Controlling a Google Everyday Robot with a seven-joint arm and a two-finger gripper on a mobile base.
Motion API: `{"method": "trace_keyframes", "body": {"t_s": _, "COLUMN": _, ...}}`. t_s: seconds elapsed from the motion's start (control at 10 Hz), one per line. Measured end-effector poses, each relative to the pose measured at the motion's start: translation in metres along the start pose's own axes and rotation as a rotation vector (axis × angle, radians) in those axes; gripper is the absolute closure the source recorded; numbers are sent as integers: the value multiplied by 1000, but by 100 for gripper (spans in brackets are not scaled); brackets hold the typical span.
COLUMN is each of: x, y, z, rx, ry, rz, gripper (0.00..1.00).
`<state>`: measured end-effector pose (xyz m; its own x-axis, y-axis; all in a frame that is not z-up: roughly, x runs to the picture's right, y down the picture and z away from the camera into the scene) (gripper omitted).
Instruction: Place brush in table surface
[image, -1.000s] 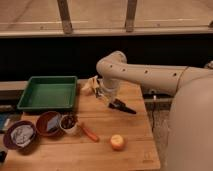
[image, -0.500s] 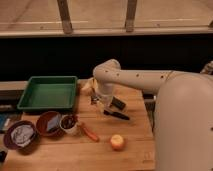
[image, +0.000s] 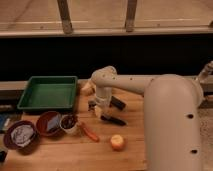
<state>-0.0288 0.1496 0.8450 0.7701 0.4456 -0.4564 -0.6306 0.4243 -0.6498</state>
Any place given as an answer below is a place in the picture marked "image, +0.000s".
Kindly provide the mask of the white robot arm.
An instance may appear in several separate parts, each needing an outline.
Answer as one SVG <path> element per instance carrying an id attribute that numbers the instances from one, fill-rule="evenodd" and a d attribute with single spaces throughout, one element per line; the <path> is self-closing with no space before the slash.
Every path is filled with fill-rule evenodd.
<path id="1" fill-rule="evenodd" d="M 119 75 L 112 66 L 94 71 L 95 100 L 106 108 L 113 88 L 144 97 L 144 136 L 148 171 L 203 171 L 198 107 L 210 71 L 196 77 L 176 74 Z"/>

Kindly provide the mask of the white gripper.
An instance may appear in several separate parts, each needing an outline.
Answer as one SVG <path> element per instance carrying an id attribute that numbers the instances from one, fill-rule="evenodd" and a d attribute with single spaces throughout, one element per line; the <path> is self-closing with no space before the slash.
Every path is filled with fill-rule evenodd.
<path id="1" fill-rule="evenodd" d="M 96 115 L 97 118 L 101 118 L 101 116 L 103 115 L 103 109 L 102 108 L 109 107 L 111 99 L 95 96 L 95 102 L 96 102 L 96 105 L 97 105 L 97 106 L 95 106 L 95 109 L 94 109 L 95 115 Z"/>

